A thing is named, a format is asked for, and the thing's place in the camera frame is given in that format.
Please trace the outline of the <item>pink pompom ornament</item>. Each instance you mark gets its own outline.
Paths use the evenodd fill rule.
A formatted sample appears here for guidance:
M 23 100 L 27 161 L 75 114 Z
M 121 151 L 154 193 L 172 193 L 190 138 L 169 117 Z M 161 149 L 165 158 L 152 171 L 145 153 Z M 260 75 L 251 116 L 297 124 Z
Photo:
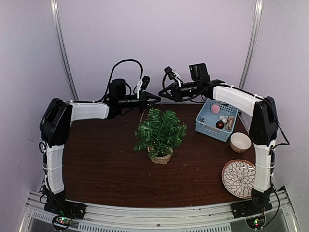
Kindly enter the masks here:
M 220 112 L 220 106 L 219 105 L 212 105 L 211 106 L 211 111 L 214 113 L 214 114 L 218 114 Z

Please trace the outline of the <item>burlap tree pot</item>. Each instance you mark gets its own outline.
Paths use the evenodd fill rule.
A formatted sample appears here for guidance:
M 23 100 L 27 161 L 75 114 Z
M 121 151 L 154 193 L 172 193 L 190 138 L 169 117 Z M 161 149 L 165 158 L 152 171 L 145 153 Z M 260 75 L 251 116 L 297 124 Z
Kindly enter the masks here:
M 173 155 L 171 147 L 147 147 L 147 150 L 148 156 L 154 164 L 166 165 Z

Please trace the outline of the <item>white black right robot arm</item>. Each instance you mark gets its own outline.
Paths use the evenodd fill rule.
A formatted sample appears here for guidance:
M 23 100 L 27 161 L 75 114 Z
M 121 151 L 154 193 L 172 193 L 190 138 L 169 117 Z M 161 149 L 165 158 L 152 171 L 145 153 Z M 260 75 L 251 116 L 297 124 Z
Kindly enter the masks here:
M 269 201 L 272 189 L 278 130 L 275 101 L 272 97 L 264 98 L 248 93 L 219 79 L 211 80 L 204 63 L 190 65 L 189 69 L 192 81 L 184 83 L 178 73 L 167 66 L 164 69 L 164 78 L 169 78 L 173 83 L 163 86 L 159 96 L 175 102 L 184 102 L 202 95 L 227 103 L 251 117 L 249 136 L 255 148 L 256 174 L 247 208 L 256 214 Z

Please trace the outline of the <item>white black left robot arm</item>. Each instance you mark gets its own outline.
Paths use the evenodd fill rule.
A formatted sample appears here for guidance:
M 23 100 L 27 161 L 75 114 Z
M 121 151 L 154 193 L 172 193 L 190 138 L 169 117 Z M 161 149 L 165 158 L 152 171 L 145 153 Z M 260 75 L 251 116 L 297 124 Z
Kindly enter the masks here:
M 66 214 L 70 207 L 65 200 L 62 177 L 63 151 L 74 121 L 91 119 L 114 119 L 123 109 L 145 110 L 160 102 L 161 98 L 146 91 L 150 78 L 143 77 L 137 83 L 137 93 L 127 94 L 124 79 L 115 79 L 108 84 L 104 96 L 96 101 L 51 100 L 39 128 L 43 149 L 43 170 L 47 188 L 47 203 L 60 215 Z

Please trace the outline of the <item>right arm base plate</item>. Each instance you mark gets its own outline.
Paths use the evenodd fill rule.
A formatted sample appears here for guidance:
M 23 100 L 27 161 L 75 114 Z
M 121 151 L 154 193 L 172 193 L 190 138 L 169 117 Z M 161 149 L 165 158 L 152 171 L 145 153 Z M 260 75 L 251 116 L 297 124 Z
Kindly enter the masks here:
M 234 219 L 262 214 L 273 208 L 270 202 L 254 205 L 252 200 L 234 202 L 230 205 Z

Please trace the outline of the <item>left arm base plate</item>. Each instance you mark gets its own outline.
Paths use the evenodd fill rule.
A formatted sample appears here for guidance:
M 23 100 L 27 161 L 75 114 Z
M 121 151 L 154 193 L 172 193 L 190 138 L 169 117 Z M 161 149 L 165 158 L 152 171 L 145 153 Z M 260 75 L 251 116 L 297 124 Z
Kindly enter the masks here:
M 84 219 L 86 205 L 68 201 L 57 203 L 53 199 L 48 199 L 44 206 L 44 210 L 71 219 Z

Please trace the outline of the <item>small green christmas tree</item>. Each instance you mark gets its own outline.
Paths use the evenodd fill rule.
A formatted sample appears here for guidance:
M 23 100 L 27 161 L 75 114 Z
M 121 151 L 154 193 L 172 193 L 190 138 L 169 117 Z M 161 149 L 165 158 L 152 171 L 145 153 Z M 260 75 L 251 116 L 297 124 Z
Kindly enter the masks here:
M 138 143 L 134 151 L 148 150 L 150 158 L 172 155 L 187 133 L 187 125 L 182 123 L 172 110 L 162 112 L 151 108 L 148 117 L 138 125 L 135 132 Z

